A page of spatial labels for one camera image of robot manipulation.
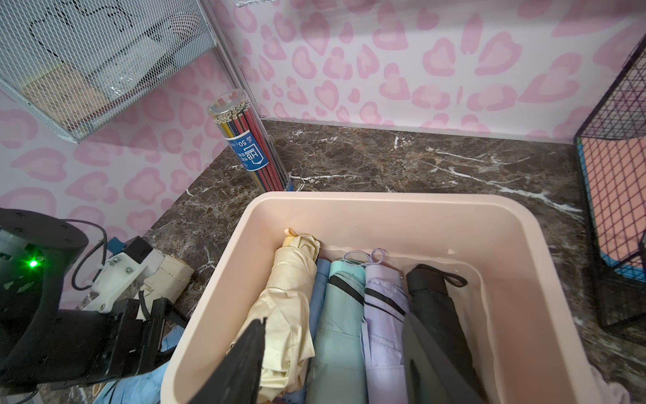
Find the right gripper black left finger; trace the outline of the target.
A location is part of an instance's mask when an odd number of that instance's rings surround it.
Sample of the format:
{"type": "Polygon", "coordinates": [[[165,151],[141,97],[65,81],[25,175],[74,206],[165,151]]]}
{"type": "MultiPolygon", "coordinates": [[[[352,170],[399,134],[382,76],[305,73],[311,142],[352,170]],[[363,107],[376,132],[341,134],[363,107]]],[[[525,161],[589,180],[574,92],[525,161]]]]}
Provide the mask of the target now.
{"type": "Polygon", "coordinates": [[[189,401],[191,404],[256,403],[267,318],[252,320],[236,344],[189,401]]]}

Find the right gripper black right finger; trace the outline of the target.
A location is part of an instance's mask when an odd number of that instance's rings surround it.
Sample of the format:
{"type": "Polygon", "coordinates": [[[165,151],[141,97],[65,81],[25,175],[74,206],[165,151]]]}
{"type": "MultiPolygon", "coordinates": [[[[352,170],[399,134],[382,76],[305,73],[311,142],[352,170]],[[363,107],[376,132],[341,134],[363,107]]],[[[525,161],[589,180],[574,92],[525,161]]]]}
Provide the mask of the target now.
{"type": "Polygon", "coordinates": [[[402,343],[408,402],[484,402],[412,313],[405,316],[402,343]]]}

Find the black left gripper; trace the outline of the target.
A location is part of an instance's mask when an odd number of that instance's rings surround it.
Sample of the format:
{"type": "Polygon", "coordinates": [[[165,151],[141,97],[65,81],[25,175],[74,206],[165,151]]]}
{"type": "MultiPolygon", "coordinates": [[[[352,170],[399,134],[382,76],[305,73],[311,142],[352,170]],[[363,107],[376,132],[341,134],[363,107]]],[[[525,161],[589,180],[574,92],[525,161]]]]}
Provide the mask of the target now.
{"type": "Polygon", "coordinates": [[[92,385],[142,375],[166,364],[174,353],[163,348],[167,323],[186,327],[187,317],[166,298],[137,317],[136,299],[119,301],[110,313],[59,311],[32,349],[30,381],[58,386],[92,385]]]}

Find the light blue umbrella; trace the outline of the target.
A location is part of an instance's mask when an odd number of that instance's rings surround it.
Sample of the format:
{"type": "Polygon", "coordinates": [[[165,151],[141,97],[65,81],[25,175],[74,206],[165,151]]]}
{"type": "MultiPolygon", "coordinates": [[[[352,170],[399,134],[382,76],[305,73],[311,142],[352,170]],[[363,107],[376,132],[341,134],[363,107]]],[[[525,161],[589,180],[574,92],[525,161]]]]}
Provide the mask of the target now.
{"type": "MultiPolygon", "coordinates": [[[[317,328],[325,301],[326,285],[330,276],[331,262],[327,259],[317,259],[316,265],[317,272],[310,304],[310,332],[312,341],[316,340],[317,328]]],[[[303,404],[306,402],[313,360],[313,358],[309,359],[306,370],[306,381],[303,387],[296,392],[289,392],[275,399],[275,403],[303,404]]]]}

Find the black umbrella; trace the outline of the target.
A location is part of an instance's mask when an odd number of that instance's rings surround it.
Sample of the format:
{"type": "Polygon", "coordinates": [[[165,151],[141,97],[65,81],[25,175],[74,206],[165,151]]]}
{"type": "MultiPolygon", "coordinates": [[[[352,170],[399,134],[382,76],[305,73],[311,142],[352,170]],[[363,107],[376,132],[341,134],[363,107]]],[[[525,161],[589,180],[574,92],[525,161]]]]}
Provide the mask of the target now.
{"type": "Polygon", "coordinates": [[[441,352],[461,375],[461,378],[482,399],[486,397],[474,368],[467,338],[459,321],[448,286],[462,288],[468,284],[464,277],[417,264],[406,276],[411,312],[420,320],[441,352]]]}

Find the beige umbrella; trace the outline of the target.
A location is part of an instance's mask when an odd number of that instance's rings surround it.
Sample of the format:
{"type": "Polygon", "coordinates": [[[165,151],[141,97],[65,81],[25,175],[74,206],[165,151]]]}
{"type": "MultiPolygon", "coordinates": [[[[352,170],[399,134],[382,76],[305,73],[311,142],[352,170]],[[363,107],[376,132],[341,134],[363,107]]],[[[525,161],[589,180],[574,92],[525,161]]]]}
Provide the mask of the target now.
{"type": "Polygon", "coordinates": [[[309,234],[290,228],[284,232],[267,284],[243,323],[247,327],[255,319],[267,320],[259,403],[301,389],[309,360],[316,355],[310,303],[321,244],[309,234]]]}

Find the lavender umbrella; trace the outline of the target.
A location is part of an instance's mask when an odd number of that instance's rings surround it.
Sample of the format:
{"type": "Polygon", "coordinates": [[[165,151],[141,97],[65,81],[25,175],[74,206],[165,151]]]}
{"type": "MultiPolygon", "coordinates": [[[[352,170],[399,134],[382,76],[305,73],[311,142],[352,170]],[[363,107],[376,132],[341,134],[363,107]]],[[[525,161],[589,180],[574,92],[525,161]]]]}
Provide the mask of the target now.
{"type": "Polygon", "coordinates": [[[402,333],[410,303],[403,275],[385,263],[385,250],[347,252],[345,264],[365,272],[362,349],[368,401],[407,403],[402,333]]]}

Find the mint green umbrella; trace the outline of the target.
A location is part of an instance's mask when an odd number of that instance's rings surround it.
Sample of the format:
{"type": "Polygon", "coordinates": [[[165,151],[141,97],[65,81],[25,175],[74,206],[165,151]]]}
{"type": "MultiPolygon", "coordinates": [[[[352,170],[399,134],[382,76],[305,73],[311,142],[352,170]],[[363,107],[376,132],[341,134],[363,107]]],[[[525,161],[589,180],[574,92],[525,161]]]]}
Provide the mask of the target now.
{"type": "Polygon", "coordinates": [[[366,403],[363,359],[365,266],[355,260],[331,263],[314,341],[316,356],[307,376],[307,403],[366,403]]]}

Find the pink plastic storage box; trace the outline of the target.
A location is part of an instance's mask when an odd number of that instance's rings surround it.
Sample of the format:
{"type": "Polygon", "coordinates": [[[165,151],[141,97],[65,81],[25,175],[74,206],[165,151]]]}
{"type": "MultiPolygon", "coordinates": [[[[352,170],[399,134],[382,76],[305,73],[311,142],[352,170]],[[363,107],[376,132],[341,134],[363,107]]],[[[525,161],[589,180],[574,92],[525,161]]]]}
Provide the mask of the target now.
{"type": "Polygon", "coordinates": [[[271,192],[176,347],[164,403],[598,403],[534,215],[497,195],[271,192]]]}

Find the pale pink umbrella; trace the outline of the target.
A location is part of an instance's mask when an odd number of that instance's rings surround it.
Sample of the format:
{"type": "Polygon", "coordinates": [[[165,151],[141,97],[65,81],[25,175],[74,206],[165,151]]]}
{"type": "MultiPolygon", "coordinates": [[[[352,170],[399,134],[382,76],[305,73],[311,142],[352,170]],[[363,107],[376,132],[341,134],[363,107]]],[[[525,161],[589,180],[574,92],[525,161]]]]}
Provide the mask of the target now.
{"type": "Polygon", "coordinates": [[[592,365],[590,368],[603,404],[632,403],[630,393],[623,385],[617,382],[607,381],[597,367],[592,365]]]}

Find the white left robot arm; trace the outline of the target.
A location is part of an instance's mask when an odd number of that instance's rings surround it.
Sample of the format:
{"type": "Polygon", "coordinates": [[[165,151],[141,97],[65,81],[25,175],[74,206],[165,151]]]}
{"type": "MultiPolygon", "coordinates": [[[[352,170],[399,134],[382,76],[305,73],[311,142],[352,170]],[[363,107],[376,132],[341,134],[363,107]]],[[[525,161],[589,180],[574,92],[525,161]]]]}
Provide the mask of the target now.
{"type": "Polygon", "coordinates": [[[64,310],[65,277],[89,257],[77,219],[29,210],[1,212],[1,386],[29,392],[89,386],[142,375],[173,355],[162,345],[168,323],[188,318],[165,297],[124,298],[136,280],[155,274],[163,255],[148,242],[104,237],[102,266],[82,310],[64,310]]]}

